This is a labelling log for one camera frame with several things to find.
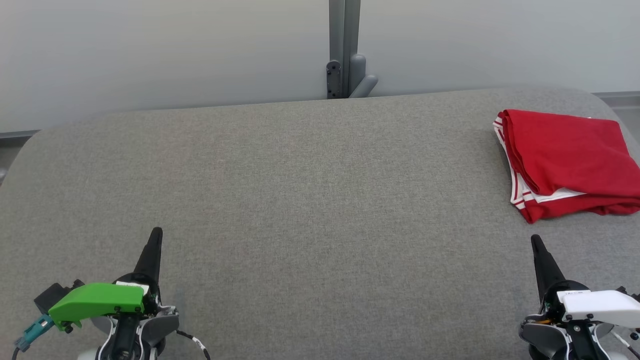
gray metal bracket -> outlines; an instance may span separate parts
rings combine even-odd
[[[367,59],[362,54],[354,54],[351,57],[351,70],[349,71],[349,97],[367,97],[378,83],[375,75],[366,75]]]
[[[378,82],[376,76],[366,76],[367,60],[357,53],[360,1],[329,0],[327,99],[366,97]]]
[[[326,64],[326,98],[340,99],[342,97],[342,67],[340,62],[333,60]]]

red and white fabric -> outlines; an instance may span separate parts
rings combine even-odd
[[[510,201],[528,223],[640,210],[640,168],[617,122],[504,110],[493,128],[509,159]]]

metal pole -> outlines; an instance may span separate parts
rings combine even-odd
[[[344,38],[342,41],[342,96],[349,97],[351,57],[358,53],[360,0],[344,0]]]
[[[342,39],[344,38],[344,1],[329,0],[329,60],[344,62]]]

white cable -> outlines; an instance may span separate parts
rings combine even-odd
[[[102,350],[104,349],[105,346],[107,346],[107,343],[109,342],[109,340],[111,339],[111,336],[115,333],[115,330],[116,330],[115,324],[113,323],[111,318],[108,316],[107,318],[109,319],[109,323],[111,323],[111,331],[109,331],[109,336],[107,336],[107,340],[100,347],[100,351],[98,352],[98,359],[102,359]]]
[[[142,344],[142,329],[145,327],[145,325],[148,323],[144,323],[142,324],[142,326],[138,326],[138,341],[140,344],[140,359],[144,359],[145,358],[145,347]]]
[[[613,334],[613,336],[616,337],[616,339],[620,340],[621,343],[623,343],[627,348],[630,347],[631,345],[629,345],[629,343],[627,343],[620,335],[618,335],[617,332],[615,331],[611,331],[611,333]]]
[[[207,348],[204,347],[204,345],[202,345],[202,343],[200,342],[200,340],[198,340],[198,338],[196,338],[195,336],[192,337],[192,339],[194,343],[198,344],[198,346],[200,347],[200,350],[207,350]]]

black cable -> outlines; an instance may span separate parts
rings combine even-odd
[[[637,351],[634,350],[634,348],[629,346],[627,349],[629,349],[629,351],[631,351],[631,354],[634,354],[638,359],[640,359],[640,354],[638,354]]]
[[[202,349],[202,352],[204,353],[204,357],[206,357],[207,360],[211,360],[211,356],[209,356],[209,352],[207,351],[207,348],[205,348],[204,345],[202,345],[202,343],[200,342],[200,340],[198,340],[198,338],[194,338],[193,335],[189,335],[186,332],[180,331],[180,330],[176,330],[175,333],[178,335],[184,336],[187,339],[191,339],[191,341],[198,344],[198,346],[200,347],[200,349]]]

